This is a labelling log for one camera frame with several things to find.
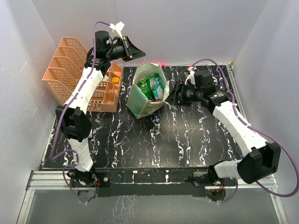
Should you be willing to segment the green Fox's candy bag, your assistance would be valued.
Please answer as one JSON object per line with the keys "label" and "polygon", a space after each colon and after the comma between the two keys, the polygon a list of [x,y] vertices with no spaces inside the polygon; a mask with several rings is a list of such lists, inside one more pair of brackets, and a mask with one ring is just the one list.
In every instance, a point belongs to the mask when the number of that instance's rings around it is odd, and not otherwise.
{"label": "green Fox's candy bag", "polygon": [[157,73],[154,73],[152,75],[149,75],[145,78],[142,78],[138,81],[138,86],[141,89],[142,93],[145,95],[145,97],[150,100],[152,95],[152,89],[150,86],[150,80],[152,78],[158,77]]}

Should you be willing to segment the green paper gift bag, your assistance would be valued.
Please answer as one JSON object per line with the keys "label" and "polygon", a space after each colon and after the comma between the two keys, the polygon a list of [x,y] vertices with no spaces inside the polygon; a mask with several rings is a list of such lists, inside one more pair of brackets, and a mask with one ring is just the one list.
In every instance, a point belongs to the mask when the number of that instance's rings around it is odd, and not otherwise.
{"label": "green paper gift bag", "polygon": [[137,119],[149,116],[164,104],[170,94],[170,82],[160,63],[146,63],[134,74],[127,107]]}

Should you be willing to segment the teal Fox's candy bag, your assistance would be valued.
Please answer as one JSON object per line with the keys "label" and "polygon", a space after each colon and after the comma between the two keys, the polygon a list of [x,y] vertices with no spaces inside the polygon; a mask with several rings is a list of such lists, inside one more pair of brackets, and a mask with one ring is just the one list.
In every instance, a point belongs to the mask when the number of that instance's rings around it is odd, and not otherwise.
{"label": "teal Fox's candy bag", "polygon": [[158,77],[152,78],[150,80],[150,86],[152,89],[152,93],[155,99],[162,99],[164,97],[164,86],[162,84],[161,78],[158,75]]}

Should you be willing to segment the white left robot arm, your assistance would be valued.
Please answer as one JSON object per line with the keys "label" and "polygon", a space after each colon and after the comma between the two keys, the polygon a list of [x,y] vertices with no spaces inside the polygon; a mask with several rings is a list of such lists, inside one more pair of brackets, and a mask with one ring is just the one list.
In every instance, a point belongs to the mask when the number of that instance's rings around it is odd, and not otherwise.
{"label": "white left robot arm", "polygon": [[81,78],[75,90],[63,106],[56,108],[58,127],[68,140],[75,157],[73,174],[69,177],[82,185],[92,186],[98,182],[92,161],[88,137],[92,124],[86,116],[89,102],[97,86],[104,79],[113,60],[121,58],[128,62],[146,54],[139,50],[127,36],[114,29],[112,38],[107,31],[97,31],[93,35],[93,47],[88,51]]}

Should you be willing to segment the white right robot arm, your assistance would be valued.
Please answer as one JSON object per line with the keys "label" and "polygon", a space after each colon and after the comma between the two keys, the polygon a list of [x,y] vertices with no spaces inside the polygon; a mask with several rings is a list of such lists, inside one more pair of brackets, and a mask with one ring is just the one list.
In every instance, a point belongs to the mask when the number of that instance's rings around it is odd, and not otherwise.
{"label": "white right robot arm", "polygon": [[277,143],[269,143],[257,132],[250,130],[249,125],[240,121],[242,115],[237,115],[231,96],[214,84],[209,71],[194,72],[192,69],[186,69],[184,73],[186,80],[176,81],[166,102],[177,106],[201,103],[224,125],[243,154],[241,160],[220,161],[210,165],[208,172],[195,180],[219,185],[225,178],[232,178],[242,179],[251,184],[275,173],[281,153],[280,146]]}

